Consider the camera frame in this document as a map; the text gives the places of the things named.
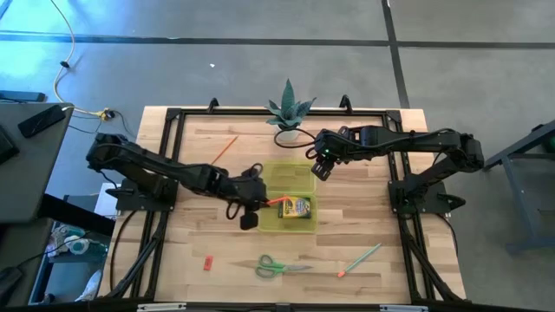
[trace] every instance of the red eraser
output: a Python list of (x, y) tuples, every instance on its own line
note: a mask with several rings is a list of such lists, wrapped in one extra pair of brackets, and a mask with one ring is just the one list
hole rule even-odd
[(205, 270), (210, 270), (210, 268), (212, 267), (212, 260), (214, 259), (214, 257), (212, 256), (206, 256), (205, 259)]

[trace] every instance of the green scissors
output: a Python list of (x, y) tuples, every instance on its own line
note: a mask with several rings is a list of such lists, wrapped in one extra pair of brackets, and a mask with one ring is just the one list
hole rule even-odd
[(270, 256), (262, 255), (258, 259), (258, 266), (254, 271), (260, 277), (273, 278), (278, 273), (285, 273), (289, 270), (306, 270), (311, 268), (309, 265), (285, 265), (277, 263)]

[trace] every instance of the wooden table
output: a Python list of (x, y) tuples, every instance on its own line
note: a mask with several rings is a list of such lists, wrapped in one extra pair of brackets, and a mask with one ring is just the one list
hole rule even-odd
[[(145, 107), (138, 144), (157, 153), (167, 107)], [(427, 131), (421, 109), (404, 109), (405, 131)], [(304, 159), (305, 149), (283, 149), (273, 144), (267, 116), (187, 116), (180, 150), (182, 163), (210, 163), (236, 135), (238, 139), (215, 165), (239, 175), (255, 162)], [(302, 129), (317, 134), (322, 128), (381, 125), (374, 117), (307, 117)], [(167, 156), (173, 150), (173, 126)], [(298, 143), (310, 141), (300, 135)], [(432, 164), (432, 153), (410, 153), (412, 170)], [(238, 219), (225, 218), (227, 204), (204, 198), (180, 187), (170, 215), (160, 264), (156, 301), (182, 302), (303, 302), (303, 303), (406, 303), (407, 278), (399, 227), (390, 212), (387, 158), (336, 166), (326, 182), (317, 181), (318, 228), (315, 234), (269, 234), (242, 231)], [(125, 216), (118, 218), (114, 234)], [(138, 212), (122, 233), (114, 277), (127, 272), (139, 249), (145, 213)], [(430, 262), (445, 282), (464, 297), (459, 265), (449, 228), (434, 215), (423, 215), (422, 226)], [(343, 278), (341, 271), (375, 244), (382, 247)], [(273, 279), (255, 275), (258, 257), (267, 253), (282, 263), (311, 265), (311, 270), (290, 272)], [(206, 256), (212, 270), (203, 270)], [(100, 294), (108, 292), (108, 257)], [(147, 285), (150, 263), (143, 275)], [(423, 282), (415, 265), (419, 289)]]

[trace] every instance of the yellow crayon box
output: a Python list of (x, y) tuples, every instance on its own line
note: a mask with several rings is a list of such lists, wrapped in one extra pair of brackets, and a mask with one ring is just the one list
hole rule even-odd
[(289, 196), (279, 204), (279, 218), (310, 218), (310, 198)]

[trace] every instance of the plant pot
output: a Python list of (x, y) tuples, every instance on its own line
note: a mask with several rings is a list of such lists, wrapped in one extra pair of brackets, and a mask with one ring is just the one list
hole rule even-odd
[[(278, 133), (282, 130), (279, 126), (274, 126), (274, 128), (275, 128), (274, 133)], [(291, 128), (291, 129), (289, 129), (290, 131), (285, 131), (285, 132), (280, 133), (277, 136), (277, 140), (282, 141), (282, 142), (291, 142), (293, 140), (296, 140), (300, 131), (295, 131), (293, 129), (294, 128)]]

